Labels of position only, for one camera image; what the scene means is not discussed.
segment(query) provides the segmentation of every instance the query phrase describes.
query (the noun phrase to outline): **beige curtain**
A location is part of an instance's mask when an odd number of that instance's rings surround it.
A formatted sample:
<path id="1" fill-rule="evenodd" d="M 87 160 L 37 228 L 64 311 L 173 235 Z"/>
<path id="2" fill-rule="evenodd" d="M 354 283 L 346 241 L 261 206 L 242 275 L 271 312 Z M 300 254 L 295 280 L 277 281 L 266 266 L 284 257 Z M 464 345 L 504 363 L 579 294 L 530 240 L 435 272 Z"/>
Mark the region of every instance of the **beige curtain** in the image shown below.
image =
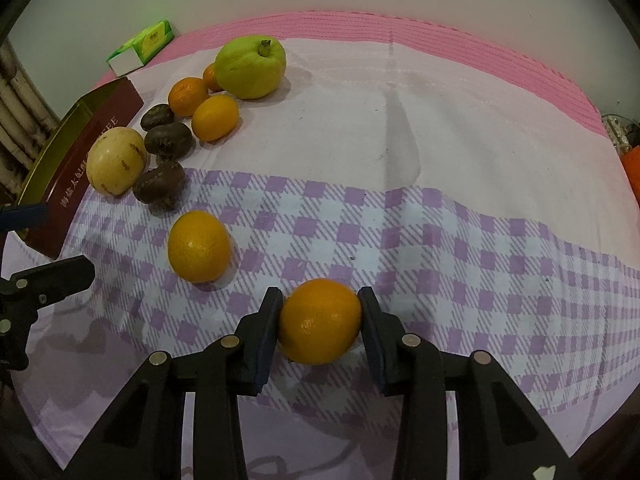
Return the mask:
<path id="1" fill-rule="evenodd" d="M 20 193 L 24 177 L 58 123 L 5 41 L 0 45 L 0 194 L 4 202 Z"/>

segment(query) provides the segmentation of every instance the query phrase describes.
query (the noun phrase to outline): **pink border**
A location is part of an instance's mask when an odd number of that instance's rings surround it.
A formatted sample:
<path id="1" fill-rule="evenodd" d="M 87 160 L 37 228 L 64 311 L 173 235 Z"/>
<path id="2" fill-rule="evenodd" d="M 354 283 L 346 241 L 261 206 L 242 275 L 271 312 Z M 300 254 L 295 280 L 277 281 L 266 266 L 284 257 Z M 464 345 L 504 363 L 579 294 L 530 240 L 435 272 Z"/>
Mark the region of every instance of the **pink border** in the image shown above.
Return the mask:
<path id="1" fill-rule="evenodd" d="M 236 36 L 256 33 L 282 40 L 393 41 L 495 75 L 548 101 L 586 129 L 607 135 L 599 111 L 578 85 L 561 73 L 523 54 L 455 28 L 405 18 L 312 10 L 223 23 L 176 38 L 149 66 L 222 46 Z M 113 73 L 108 73 L 98 85 L 113 79 Z"/>

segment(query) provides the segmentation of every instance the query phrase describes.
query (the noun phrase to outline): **gray wall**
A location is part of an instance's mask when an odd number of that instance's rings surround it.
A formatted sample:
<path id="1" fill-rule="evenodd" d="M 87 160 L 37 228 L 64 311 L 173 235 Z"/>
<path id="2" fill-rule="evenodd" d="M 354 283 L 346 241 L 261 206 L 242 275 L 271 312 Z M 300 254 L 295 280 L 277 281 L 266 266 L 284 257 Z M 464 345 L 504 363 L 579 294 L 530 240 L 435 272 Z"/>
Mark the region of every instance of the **gray wall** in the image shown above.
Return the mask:
<path id="1" fill-rule="evenodd" d="M 460 28 L 576 80 L 603 112 L 640 117 L 640 52 L 606 0 L 33 0 L 10 34 L 60 115 L 105 73 L 104 60 L 163 18 L 180 33 L 288 10 L 363 10 Z"/>

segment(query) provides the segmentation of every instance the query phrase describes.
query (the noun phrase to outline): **mushroom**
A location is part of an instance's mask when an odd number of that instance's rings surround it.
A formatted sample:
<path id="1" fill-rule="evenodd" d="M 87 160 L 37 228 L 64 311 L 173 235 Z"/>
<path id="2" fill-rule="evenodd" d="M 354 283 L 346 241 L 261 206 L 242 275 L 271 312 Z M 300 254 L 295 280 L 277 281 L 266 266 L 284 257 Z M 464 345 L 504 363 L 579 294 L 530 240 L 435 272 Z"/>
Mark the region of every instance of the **mushroom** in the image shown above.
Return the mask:
<path id="1" fill-rule="evenodd" d="M 185 181 L 186 175 L 180 164 L 175 161 L 163 162 L 138 179 L 133 186 L 133 196 L 143 204 L 159 204 L 172 210 Z"/>
<path id="2" fill-rule="evenodd" d="M 189 153 L 193 144 L 191 130 L 184 123 L 156 126 L 145 136 L 145 149 L 163 160 L 176 160 Z"/>
<path id="3" fill-rule="evenodd" d="M 156 126 L 161 126 L 162 124 L 171 124 L 174 122 L 174 113 L 172 112 L 169 105 L 161 104 L 156 105 L 142 116 L 140 119 L 140 127 L 148 132 L 151 128 L 155 128 Z"/>

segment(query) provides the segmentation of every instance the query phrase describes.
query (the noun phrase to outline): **curtain fold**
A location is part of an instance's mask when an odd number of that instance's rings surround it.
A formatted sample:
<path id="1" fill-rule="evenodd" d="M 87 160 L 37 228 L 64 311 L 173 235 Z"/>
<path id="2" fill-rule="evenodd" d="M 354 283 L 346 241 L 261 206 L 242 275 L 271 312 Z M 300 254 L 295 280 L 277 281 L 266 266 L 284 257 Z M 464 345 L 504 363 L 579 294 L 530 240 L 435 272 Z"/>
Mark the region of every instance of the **curtain fold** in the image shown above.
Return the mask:
<path id="1" fill-rule="evenodd" d="M 34 89 L 8 41 L 0 45 L 0 196 L 19 194 L 60 121 Z"/>

